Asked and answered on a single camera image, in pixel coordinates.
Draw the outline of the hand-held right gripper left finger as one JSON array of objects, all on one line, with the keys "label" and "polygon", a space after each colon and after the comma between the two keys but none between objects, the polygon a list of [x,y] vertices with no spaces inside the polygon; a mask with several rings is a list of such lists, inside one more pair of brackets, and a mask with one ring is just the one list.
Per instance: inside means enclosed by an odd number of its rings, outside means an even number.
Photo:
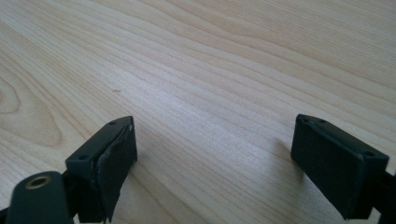
[{"label": "hand-held right gripper left finger", "polygon": [[137,161],[134,118],[107,123],[65,160],[70,214],[81,223],[110,221],[121,187]]}]

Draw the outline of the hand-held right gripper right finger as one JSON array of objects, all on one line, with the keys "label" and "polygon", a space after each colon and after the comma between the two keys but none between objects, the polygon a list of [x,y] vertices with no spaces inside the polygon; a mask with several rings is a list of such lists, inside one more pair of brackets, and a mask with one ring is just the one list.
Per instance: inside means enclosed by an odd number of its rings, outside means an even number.
[{"label": "hand-held right gripper right finger", "polygon": [[296,117],[291,158],[345,219],[389,219],[389,156],[329,121]]}]

